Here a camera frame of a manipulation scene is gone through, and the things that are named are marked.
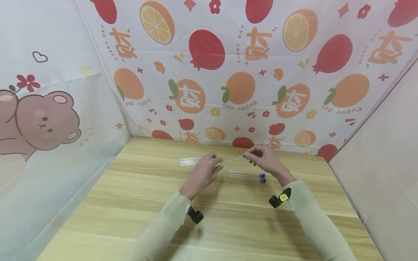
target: beige sleeve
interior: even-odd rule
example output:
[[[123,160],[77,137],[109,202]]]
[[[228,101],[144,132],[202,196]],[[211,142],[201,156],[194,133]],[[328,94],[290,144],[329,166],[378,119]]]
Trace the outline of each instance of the beige sleeve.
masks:
[[[124,260],[156,260],[183,225],[190,203],[190,200],[179,192],[168,198],[161,212],[132,245]]]
[[[356,258],[344,237],[322,211],[305,183],[298,180],[289,183],[283,190],[286,188],[292,189],[292,194],[288,199],[289,204],[321,259],[324,261],[355,261]]]

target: tabletop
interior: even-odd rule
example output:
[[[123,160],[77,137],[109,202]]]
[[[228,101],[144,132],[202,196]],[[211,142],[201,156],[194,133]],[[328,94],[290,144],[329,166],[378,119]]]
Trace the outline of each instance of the tabletop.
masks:
[[[154,138],[132,138],[83,202],[55,235],[38,261],[120,261],[132,243],[177,191],[193,167],[180,158],[214,152],[224,160],[245,149]],[[283,165],[303,180],[347,240],[358,261],[381,261],[353,207],[324,159],[277,152]],[[277,180],[262,184],[228,179],[228,171],[262,173],[245,159],[226,164],[218,178],[192,202],[204,219],[187,216],[161,260],[318,260],[301,225],[284,202],[274,209]]]

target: cartoon bear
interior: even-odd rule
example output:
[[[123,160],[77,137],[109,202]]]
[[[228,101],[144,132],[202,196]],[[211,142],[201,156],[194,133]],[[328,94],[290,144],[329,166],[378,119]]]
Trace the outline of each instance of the cartoon bear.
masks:
[[[53,150],[78,140],[80,118],[71,95],[53,91],[21,99],[0,91],[0,155],[20,154],[27,161],[37,150]]]

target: pomegranate illustration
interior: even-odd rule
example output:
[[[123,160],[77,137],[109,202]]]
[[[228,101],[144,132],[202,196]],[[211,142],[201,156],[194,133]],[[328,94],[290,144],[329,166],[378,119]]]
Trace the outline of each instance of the pomegranate illustration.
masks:
[[[103,21],[114,24],[116,22],[116,6],[113,0],[90,0]]]
[[[277,123],[277,124],[271,125],[270,128],[268,129],[268,133],[270,133],[270,135],[273,135],[273,136],[279,135],[285,130],[285,127],[286,126],[283,123]]]
[[[194,127],[194,122],[191,119],[179,119],[180,128],[184,130],[191,130]]]
[[[247,0],[245,14],[250,23],[263,21],[270,13],[273,0]]]
[[[326,162],[329,162],[332,159],[332,157],[337,153],[337,151],[338,149],[336,146],[332,144],[326,144],[318,150],[317,156],[323,157]]]
[[[189,39],[190,63],[199,71],[216,70],[224,64],[225,49],[219,38],[207,30],[195,31]]]
[[[315,74],[318,72],[334,73],[341,70],[348,62],[353,52],[353,43],[344,34],[338,34],[329,39],[319,51],[316,64],[312,66]]]
[[[152,132],[152,136],[154,138],[159,138],[159,139],[173,139],[173,137],[170,134],[168,134],[167,132],[158,130],[158,129]]]
[[[406,25],[418,17],[417,0],[398,0],[389,15],[387,24],[390,27]]]
[[[245,137],[239,137],[235,138],[232,141],[232,145],[234,147],[241,147],[241,148],[252,148],[254,147],[254,142],[252,140],[245,138]]]

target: heart outline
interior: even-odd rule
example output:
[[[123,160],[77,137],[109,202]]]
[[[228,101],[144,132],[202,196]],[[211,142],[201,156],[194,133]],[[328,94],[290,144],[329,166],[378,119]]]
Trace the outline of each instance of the heart outline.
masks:
[[[45,59],[45,60],[38,60],[38,59],[36,58],[35,54],[38,54],[38,55],[39,55],[39,58],[45,57],[46,59]],[[40,53],[40,52],[38,52],[38,51],[33,51],[33,52],[32,52],[32,57],[35,59],[35,61],[36,61],[37,63],[45,63],[45,62],[47,62],[47,61],[49,60],[48,56],[46,56],[45,54],[41,54],[41,53]]]

